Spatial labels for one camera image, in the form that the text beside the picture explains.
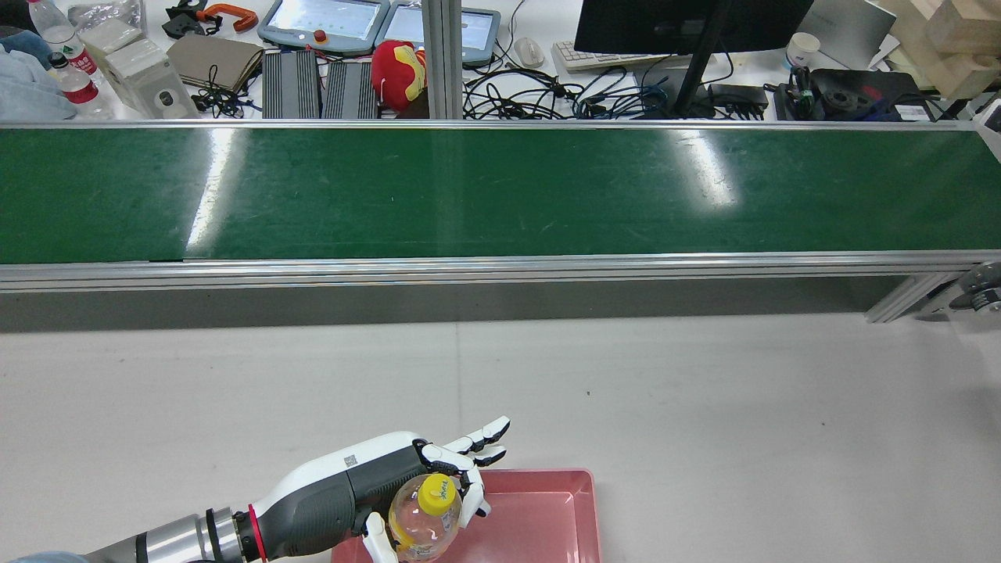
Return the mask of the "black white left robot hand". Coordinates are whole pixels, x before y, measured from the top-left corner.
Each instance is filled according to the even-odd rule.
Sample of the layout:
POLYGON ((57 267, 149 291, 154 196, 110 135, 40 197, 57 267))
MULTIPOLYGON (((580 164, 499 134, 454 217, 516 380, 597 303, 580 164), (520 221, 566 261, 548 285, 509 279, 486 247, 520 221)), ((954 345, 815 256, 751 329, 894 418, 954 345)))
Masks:
POLYGON ((458 526, 468 527, 472 518, 490 513, 480 470, 504 457, 500 438, 510 424, 503 416, 447 444, 416 432, 387 432, 301 464, 237 523, 242 556, 307 556, 357 536, 368 538, 376 554, 389 547, 378 527, 389 523, 393 496, 411 479, 432 473, 457 479, 458 526))

